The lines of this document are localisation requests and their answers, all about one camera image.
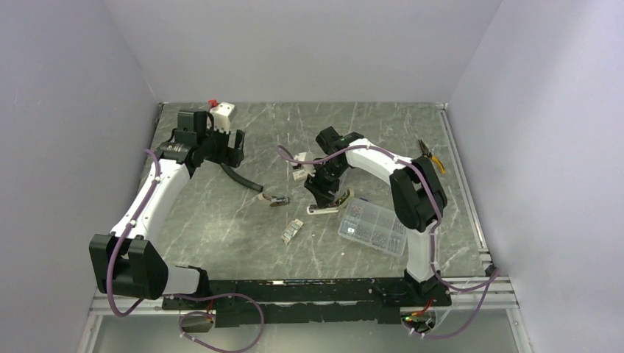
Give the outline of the white staple box tray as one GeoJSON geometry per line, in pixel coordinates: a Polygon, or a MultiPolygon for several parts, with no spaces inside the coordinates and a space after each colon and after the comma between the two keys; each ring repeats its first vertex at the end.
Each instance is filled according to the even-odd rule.
{"type": "Polygon", "coordinates": [[[304,222],[299,219],[294,219],[289,223],[281,235],[281,239],[285,245],[288,245],[301,230],[304,222]]]}

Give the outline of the brown stapler base part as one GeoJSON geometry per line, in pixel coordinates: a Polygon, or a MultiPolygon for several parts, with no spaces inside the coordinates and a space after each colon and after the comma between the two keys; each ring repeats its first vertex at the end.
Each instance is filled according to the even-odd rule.
{"type": "Polygon", "coordinates": [[[270,196],[265,193],[260,193],[258,198],[267,203],[270,207],[285,206],[291,202],[288,196],[270,196]]]}

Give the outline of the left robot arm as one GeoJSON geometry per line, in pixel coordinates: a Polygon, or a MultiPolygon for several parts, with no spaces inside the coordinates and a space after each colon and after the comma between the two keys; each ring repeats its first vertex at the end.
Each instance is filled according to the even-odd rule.
{"type": "Polygon", "coordinates": [[[210,301],[206,272],[169,265],[155,242],[175,199],[204,162],[241,164],[244,132],[231,130],[235,114],[235,106],[225,102],[209,110],[180,110],[170,137],[148,150],[152,164],[134,202],[107,234],[94,235],[89,244],[101,293],[137,299],[181,293],[194,309],[210,301]]]}

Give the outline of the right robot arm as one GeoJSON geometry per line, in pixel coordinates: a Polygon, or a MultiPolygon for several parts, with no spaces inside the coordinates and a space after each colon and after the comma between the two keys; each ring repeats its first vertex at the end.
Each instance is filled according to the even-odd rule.
{"type": "Polygon", "coordinates": [[[410,158],[387,151],[357,132],[340,135],[333,127],[322,130],[316,143],[326,154],[309,162],[313,172],[304,186],[317,207],[336,205],[340,178],[357,168],[385,182],[391,190],[394,212],[409,235],[405,297],[415,305],[433,295],[429,279],[436,275],[435,231],[440,225],[447,196],[433,163],[426,157],[410,158]]]}

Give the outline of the clear plastic screw organizer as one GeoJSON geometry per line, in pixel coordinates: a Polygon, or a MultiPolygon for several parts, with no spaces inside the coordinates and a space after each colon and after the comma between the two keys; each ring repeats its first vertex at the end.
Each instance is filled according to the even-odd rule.
{"type": "Polygon", "coordinates": [[[338,234],[385,254],[401,257],[408,229],[393,210],[363,199],[353,199],[342,213],[338,234]]]}

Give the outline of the orange handled pliers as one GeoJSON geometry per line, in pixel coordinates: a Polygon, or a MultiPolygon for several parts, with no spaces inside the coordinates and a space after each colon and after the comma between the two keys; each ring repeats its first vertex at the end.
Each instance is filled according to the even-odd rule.
{"type": "Polygon", "coordinates": [[[432,153],[427,144],[422,139],[418,139],[418,144],[423,157],[428,158],[433,164],[435,164],[442,174],[446,174],[446,169],[441,160],[432,153]]]}

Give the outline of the aluminium frame rail right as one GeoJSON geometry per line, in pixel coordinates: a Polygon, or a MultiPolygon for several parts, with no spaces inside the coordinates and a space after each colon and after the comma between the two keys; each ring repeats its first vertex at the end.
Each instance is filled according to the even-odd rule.
{"type": "Polygon", "coordinates": [[[495,269],[495,266],[493,264],[492,256],[490,254],[489,247],[483,233],[483,228],[481,226],[481,222],[478,216],[478,212],[476,210],[471,190],[469,189],[469,183],[464,172],[458,147],[455,143],[453,132],[447,116],[447,108],[448,104],[436,104],[436,112],[438,113],[442,126],[444,127],[444,134],[449,143],[451,160],[453,161],[454,165],[453,168],[458,178],[460,189],[464,197],[464,203],[466,205],[469,219],[472,224],[472,231],[475,236],[475,241],[478,245],[479,257],[481,259],[481,267],[483,269],[483,273],[485,273],[486,275],[490,275],[491,272],[495,269]]]}

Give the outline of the aluminium frame rail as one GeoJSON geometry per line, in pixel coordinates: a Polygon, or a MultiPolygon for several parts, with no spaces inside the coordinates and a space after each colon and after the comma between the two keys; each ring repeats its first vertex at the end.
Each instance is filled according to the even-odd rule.
{"type": "Polygon", "coordinates": [[[481,303],[484,309],[519,308],[519,302],[506,277],[452,278],[445,286],[431,281],[419,285],[411,277],[378,277],[352,279],[287,279],[287,280],[211,280],[207,290],[197,294],[199,303],[189,299],[174,299],[166,295],[160,299],[143,300],[137,311],[184,311],[205,307],[211,297],[224,294],[231,299],[234,293],[251,297],[259,304],[291,307],[295,304],[357,304],[377,303],[383,307],[403,310],[424,307],[454,307],[469,309],[481,303]]]}
{"type": "Polygon", "coordinates": [[[458,178],[460,189],[464,197],[464,203],[466,205],[469,219],[472,224],[472,231],[475,236],[475,241],[478,245],[479,257],[481,259],[481,267],[483,269],[483,273],[485,273],[486,275],[490,275],[491,272],[495,269],[495,266],[493,264],[492,256],[490,254],[489,247],[483,233],[483,228],[481,226],[481,222],[478,216],[478,212],[476,210],[471,190],[469,189],[469,183],[464,172],[458,147],[455,143],[453,132],[447,116],[447,108],[448,104],[436,104],[436,112],[438,113],[442,126],[444,127],[444,134],[449,143],[451,160],[453,161],[454,165],[453,168],[458,178]]]}

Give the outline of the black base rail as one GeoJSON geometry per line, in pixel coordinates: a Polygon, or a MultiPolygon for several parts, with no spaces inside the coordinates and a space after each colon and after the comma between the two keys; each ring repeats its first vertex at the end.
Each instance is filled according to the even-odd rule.
{"type": "Polygon", "coordinates": [[[374,321],[398,324],[409,310],[448,307],[450,290],[436,278],[212,280],[201,299],[163,299],[164,310],[211,309],[216,327],[374,321]]]}

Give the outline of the aluminium frame rail front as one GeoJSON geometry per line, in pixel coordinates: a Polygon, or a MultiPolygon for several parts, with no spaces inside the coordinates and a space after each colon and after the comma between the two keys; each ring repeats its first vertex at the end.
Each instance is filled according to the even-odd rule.
{"type": "Polygon", "coordinates": [[[287,280],[211,280],[207,290],[197,294],[199,303],[189,299],[174,299],[166,295],[160,299],[143,300],[137,311],[184,311],[205,307],[211,297],[224,294],[231,299],[234,293],[251,297],[259,304],[291,307],[295,304],[357,304],[377,303],[383,307],[403,310],[424,307],[454,307],[469,309],[481,303],[484,309],[519,308],[519,302],[506,277],[452,278],[445,286],[431,281],[419,285],[411,277],[378,277],[352,279],[287,279],[287,280]]]}

